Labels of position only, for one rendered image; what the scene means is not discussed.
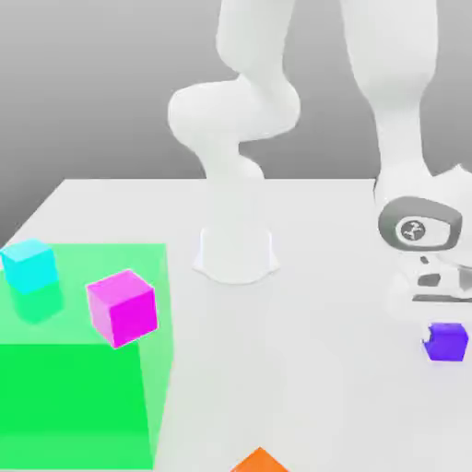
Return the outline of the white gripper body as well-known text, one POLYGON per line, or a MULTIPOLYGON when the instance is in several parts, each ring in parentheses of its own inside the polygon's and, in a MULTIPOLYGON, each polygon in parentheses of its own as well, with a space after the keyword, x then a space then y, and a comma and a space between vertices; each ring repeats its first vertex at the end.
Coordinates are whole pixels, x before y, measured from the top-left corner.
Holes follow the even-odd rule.
POLYGON ((472 299, 392 286, 386 292, 386 312, 394 319, 415 324, 472 324, 472 299))

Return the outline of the small purple cube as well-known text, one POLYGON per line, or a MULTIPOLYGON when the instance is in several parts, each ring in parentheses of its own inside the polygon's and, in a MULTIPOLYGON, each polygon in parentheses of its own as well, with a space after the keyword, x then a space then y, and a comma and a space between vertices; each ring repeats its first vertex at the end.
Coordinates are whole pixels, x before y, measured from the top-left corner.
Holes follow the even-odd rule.
POLYGON ((429 332, 423 346, 430 360, 460 362, 464 359, 469 337, 461 324, 433 323, 429 332))

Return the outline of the small orange cube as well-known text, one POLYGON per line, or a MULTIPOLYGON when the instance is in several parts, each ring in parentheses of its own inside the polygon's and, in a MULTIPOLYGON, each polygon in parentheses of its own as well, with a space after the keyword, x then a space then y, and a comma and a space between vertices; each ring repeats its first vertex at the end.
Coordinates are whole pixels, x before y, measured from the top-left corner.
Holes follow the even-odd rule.
POLYGON ((258 447, 230 472, 289 472, 289 470, 264 448, 258 447))

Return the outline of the small magenta cube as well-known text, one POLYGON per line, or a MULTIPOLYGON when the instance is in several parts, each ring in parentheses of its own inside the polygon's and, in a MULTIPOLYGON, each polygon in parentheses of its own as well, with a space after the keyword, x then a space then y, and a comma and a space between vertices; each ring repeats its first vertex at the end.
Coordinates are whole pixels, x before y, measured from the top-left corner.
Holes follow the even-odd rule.
POLYGON ((86 286, 90 320, 112 348, 159 328, 154 288, 131 269, 86 286))

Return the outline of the small cyan cube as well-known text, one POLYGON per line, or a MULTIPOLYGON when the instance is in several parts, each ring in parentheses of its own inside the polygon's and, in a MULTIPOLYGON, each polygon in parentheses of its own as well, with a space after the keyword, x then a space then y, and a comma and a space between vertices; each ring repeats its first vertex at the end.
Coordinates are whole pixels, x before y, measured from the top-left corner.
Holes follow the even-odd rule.
POLYGON ((53 248, 29 239, 9 244, 0 250, 6 281, 20 294, 30 294, 58 280, 53 248))

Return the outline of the large green box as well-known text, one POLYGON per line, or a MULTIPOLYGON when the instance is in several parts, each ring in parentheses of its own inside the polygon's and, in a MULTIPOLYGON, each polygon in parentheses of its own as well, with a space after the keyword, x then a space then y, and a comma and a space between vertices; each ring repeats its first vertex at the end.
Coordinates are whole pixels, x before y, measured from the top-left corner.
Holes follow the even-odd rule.
POLYGON ((59 278, 20 294, 0 258, 0 472, 150 470, 173 358, 164 244, 54 243, 59 278), (155 290, 159 328, 112 348, 87 284, 131 269, 155 290))

